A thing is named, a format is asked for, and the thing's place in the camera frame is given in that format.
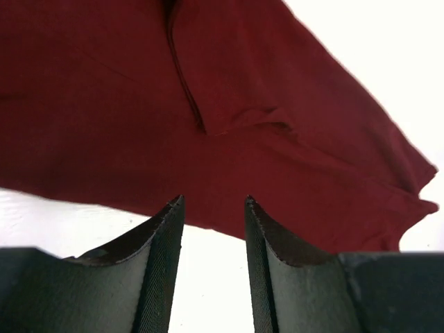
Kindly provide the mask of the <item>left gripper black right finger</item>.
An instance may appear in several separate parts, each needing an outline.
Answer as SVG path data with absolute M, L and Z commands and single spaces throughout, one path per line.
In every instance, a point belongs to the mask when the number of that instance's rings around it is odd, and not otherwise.
M 442 332 L 442 253 L 329 254 L 245 202 L 256 332 Z

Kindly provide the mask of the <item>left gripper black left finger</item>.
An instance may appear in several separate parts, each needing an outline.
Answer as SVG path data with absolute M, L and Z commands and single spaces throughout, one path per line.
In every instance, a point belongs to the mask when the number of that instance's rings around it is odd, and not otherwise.
M 80 257 L 1 250 L 2 332 L 167 332 L 185 222 L 182 196 Z

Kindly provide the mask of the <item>dark red t-shirt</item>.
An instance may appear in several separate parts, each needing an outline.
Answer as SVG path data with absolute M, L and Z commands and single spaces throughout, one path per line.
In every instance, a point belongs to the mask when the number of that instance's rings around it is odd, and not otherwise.
M 2 1 L 1 186 L 396 251 L 436 168 L 281 1 Z

